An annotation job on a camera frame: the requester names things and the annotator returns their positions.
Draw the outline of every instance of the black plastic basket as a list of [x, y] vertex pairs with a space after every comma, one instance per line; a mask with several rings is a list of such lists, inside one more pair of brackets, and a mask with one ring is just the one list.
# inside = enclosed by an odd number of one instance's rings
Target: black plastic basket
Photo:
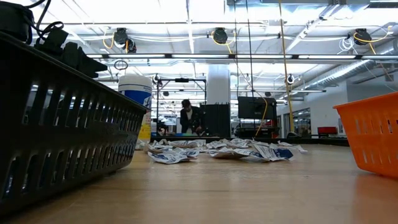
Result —
[[0, 215], [131, 162], [146, 108], [0, 33]]

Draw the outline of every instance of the person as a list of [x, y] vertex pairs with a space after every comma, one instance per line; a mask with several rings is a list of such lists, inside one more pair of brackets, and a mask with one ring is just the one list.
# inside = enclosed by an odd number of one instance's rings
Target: person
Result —
[[181, 132], [187, 134], [201, 131], [202, 115], [199, 107], [192, 106], [189, 100], [181, 102], [183, 109], [180, 111]]

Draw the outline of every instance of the white column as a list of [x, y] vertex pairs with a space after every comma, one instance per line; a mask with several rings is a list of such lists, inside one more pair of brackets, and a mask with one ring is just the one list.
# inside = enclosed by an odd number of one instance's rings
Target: white column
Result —
[[229, 103], [231, 84], [228, 65], [209, 65], [207, 74], [207, 104]]

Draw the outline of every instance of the dark jacket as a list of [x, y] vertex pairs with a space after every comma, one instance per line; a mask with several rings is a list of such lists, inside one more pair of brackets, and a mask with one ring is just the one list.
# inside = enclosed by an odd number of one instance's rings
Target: dark jacket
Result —
[[184, 109], [180, 111], [180, 124], [182, 126], [181, 128], [182, 133], [186, 133], [188, 128], [191, 128], [192, 132], [194, 133], [196, 128], [201, 126], [202, 124], [202, 115], [199, 107], [191, 106], [191, 109], [192, 109], [191, 120], [188, 120], [187, 112]]

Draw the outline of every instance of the wooden tabletop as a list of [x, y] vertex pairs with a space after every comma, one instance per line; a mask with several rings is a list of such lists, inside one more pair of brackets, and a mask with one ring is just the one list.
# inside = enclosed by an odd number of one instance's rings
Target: wooden tabletop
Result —
[[116, 174], [2, 223], [397, 223], [398, 180], [359, 170], [348, 147], [303, 148], [295, 161], [173, 165], [137, 151]]

